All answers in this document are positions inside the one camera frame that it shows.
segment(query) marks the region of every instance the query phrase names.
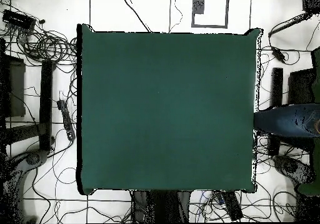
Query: green table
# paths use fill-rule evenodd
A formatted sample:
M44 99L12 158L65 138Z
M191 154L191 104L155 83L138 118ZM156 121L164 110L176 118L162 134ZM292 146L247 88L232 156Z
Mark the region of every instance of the green table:
M77 31L80 190L254 191L260 29L94 33L82 25Z

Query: cable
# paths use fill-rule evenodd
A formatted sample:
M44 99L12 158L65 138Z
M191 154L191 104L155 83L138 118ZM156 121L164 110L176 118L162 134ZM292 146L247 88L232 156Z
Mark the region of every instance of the cable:
M36 91L36 88L34 87L34 86L32 86L32 87L28 87L28 88L24 88L23 90L27 90L27 89L33 89L34 90L34 92L36 93L36 95L31 95L31 94L24 94L25 96L34 96L34 97L41 97L41 95L39 95L38 93L37 93L37 91ZM54 101L55 103L57 103L57 101L56 100L54 100L54 99L51 99L51 98L49 98L51 101Z
M72 145L73 145L73 142L70 142L69 146L67 146L65 149L63 149L63 150L61 150L61 151L58 151L58 152L55 153L54 155L57 155L58 153L60 153L60 152L62 152L62 151L64 151L64 150L67 150L67 149L70 148ZM45 177L51 170L52 170L52 167L51 167L42 177L40 177L40 179L38 179L38 181L40 181L43 177ZM24 195L25 193L27 193L27 191L29 191L31 188L32 188L32 187L30 186L30 187L23 193L23 195Z
M66 215L68 215L68 214L77 214L77 213L86 211L86 210L88 210L89 208L92 209L92 210L94 210L95 212L97 212L97 213L100 214L101 216L105 216L106 218L109 218L109 220L112 220L114 223L122 223L121 221L115 221L115 220L113 220L114 218L120 218L120 220L122 220L122 218L121 218L120 216L112 216L112 217L111 217L111 216L107 216L106 214L103 214L103 213L101 213L100 211L98 211L97 209L89 206L89 207L87 207L87 208L83 208L82 210L72 211L72 212L67 212L67 213L65 213L65 214L61 217L61 219L58 221L57 224L62 223L61 221L63 220L63 218L64 218Z
M46 201L49 203L49 208L47 208L45 214L42 216L42 218L41 218L41 220L40 220L40 222L39 222L39 224L41 224L41 222L43 222L44 217L47 215L48 211L50 210L51 202L50 202L47 198L45 198L44 196L40 195L40 194L36 191L36 189L34 188L34 182L36 181L37 175L38 175L38 168L36 168L36 175L35 175L35 177L34 177L34 179L33 179L33 182L32 182L33 191L35 192L35 194L37 194L38 196L40 196L41 198L43 198L44 200L46 200Z
M67 148L65 148L65 149L63 149L63 150L60 150L60 151L58 151L58 152L55 152L54 154L48 156L48 159L51 158L51 157L53 157L53 156L56 156L57 154L63 152L64 150L67 150L68 148L70 148L70 147L73 145L73 143L74 143L73 141L70 142L70 144L67 146Z
M310 41L309 41L309 43L307 44L307 47L306 47L306 51L308 50L308 46L311 44L311 41L313 40L314 33L316 32L319 24L320 24L320 22L318 22L317 26L316 26L316 27L314 28L314 30L313 30L312 36L311 36L311 38L310 38Z
M297 15L297 16L295 16L295 17L292 17L291 19L288 19L287 21L283 21L283 22L281 22L281 23L278 23L277 25L275 25L275 26L271 29L270 33L273 32L274 28L278 27L279 25L282 25L282 24L284 24L284 23L288 23L288 22L290 22L290 21L292 21L292 20L294 20L294 19L296 19L296 18L302 17L303 15L305 15L305 13L302 13L302 14L299 14L299 15ZM269 35L268 38L269 38L269 45L270 45L270 47L272 47L272 46L271 46L271 41L270 41L271 36Z
M37 140L36 142L34 142L34 143L32 143L31 145L29 145L28 147L27 147L27 149L26 149L26 151L25 152L27 152L28 151L28 149L32 146L32 145L34 145L34 144L36 144L36 143L38 143L39 142L39 140Z
M152 31L147 28L147 26L143 23L143 21L140 19L139 15L137 14L137 12L133 9L133 7L131 7L128 2L126 0L124 0L124 2L127 4L127 6L135 13L135 15L137 16L137 18L140 20L140 22L142 23L142 25L146 28L146 30L149 32L149 33L152 33Z
M71 182L71 183L65 183L65 182L63 182L63 181L61 181L61 180L59 179L60 175L57 176L57 175L56 175L56 172L54 171L54 166L55 166L55 165L54 165L54 156L55 156L56 142L57 142L58 134L59 134L62 130L64 130L64 129L61 129L61 130L59 130L59 131L57 132L56 138L55 138L55 141L54 141L54 150L53 150L53 153L54 153L54 154L52 155L52 170L53 170L53 174L54 174L54 176L56 177L57 181L59 181L60 183L65 184L65 185L70 185L71 183L74 183L76 180L74 180L74 181ZM60 156L60 158L58 159L57 163L58 163L59 160L63 157L63 155L66 153L66 150L67 150L67 149L68 149L68 148L65 148L65 149L63 150L63 154Z
M181 23L181 20L183 19L183 14L182 14L182 12L177 8L177 6L176 6L176 0L174 0L174 7L177 9L177 11L179 11L180 12L180 14L181 14L181 19L180 19L180 21L178 22L178 23L176 23L170 30L169 30L169 33L171 32L171 30L176 26L176 25L179 25L180 23Z
M60 174L59 174L59 176L58 177L56 177L57 178L57 181L56 181L56 186L54 187L54 199L55 199L55 202L56 202L56 204L55 204L55 206L54 207L56 207L57 206L57 204L58 204L58 202L57 202L57 184L58 184L58 182L60 181L60 176L66 171L66 170L68 170L68 169L74 169L73 167L67 167L67 168L65 168L65 169L63 169L61 172L60 172ZM61 183L63 183L63 184L65 184L65 185L69 185L69 184L71 184L71 183L65 183L65 182L62 182L62 181L60 181ZM56 216L56 218L57 218L57 224L58 224L58 221L59 221L59 209L60 209L60 206L59 206L59 208L57 209L57 211L55 211L54 212L54 215Z
M25 32L21 28L14 27L12 25L6 25L5 33L0 36L3 37L9 34L11 37L11 41L13 37L16 37L15 43L17 44L19 50L21 51L20 53L25 55L26 59L30 62L30 64L32 64L32 66L38 66L38 65L33 64L31 60L36 62L41 62L42 60L45 60L45 59L51 59L55 61L56 64L59 64L59 65L67 65L67 64L63 64L62 63L63 61L70 61L71 65L75 65L74 58L76 57L75 55L76 54L76 50L75 50L76 38L73 38L69 43L65 35L57 31L44 30L43 22L37 17L24 13L13 6L11 8L15 9L17 13L24 14L26 16L30 16L34 18L36 20L34 31Z
M51 216L51 218L49 218L46 222L44 222L43 224L47 224L54 216L57 215L58 210L60 209L60 201L57 202L57 204L59 204L59 208L56 211L56 206L54 207L54 215Z
M260 183L256 182L260 187L262 187L264 189L264 191L266 191L266 193L268 193L269 195L269 204L270 204L270 214L269 216L267 216L262 210L260 210L258 207L254 206L256 209L258 209L259 211L261 211L264 216L266 216L265 218L264 217L258 217L258 216L255 216L255 217L251 217L251 219L255 219L255 218L260 218L260 219L263 219L263 220L269 220L272 222L272 220L270 220L270 217L272 215L272 211L271 211L271 195L270 193L267 191L267 189L265 189L265 187L263 187ZM247 200L250 202L251 205L253 205L253 203L250 201L250 199L248 198L248 194L246 193L246 197L247 197Z
M13 93L9 92L13 97L17 98L19 101L23 102L24 105L26 106L27 110L29 111L29 114L33 120L33 123L36 125L36 128L37 128L37 133L38 135L40 136L40 130L39 130L39 126L37 125L36 123L36 119L33 117L33 114L31 113L30 109L29 109L29 106L22 100L20 99L19 97L17 97L16 95L14 95Z
M294 196L292 193L290 193L290 192L288 192L288 191L279 191L279 192L277 192L274 196L273 196L273 199L272 199L272 207L273 207L273 210L274 210L274 214L275 214L275 216L276 216L276 218L277 218L277 220L279 221L279 222L281 222L281 220L280 220L280 218L278 217L278 211L276 210L276 202L275 202L275 199L276 199L276 197L279 195L279 194L281 194L281 193L285 193L285 194L287 194L287 195L291 195L291 196L293 196L294 198L296 198L296 196Z

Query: jeans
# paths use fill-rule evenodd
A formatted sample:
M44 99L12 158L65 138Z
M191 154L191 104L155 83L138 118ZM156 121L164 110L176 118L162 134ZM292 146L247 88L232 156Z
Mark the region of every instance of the jeans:
M292 104L254 114L254 129L278 136L320 137L320 104Z

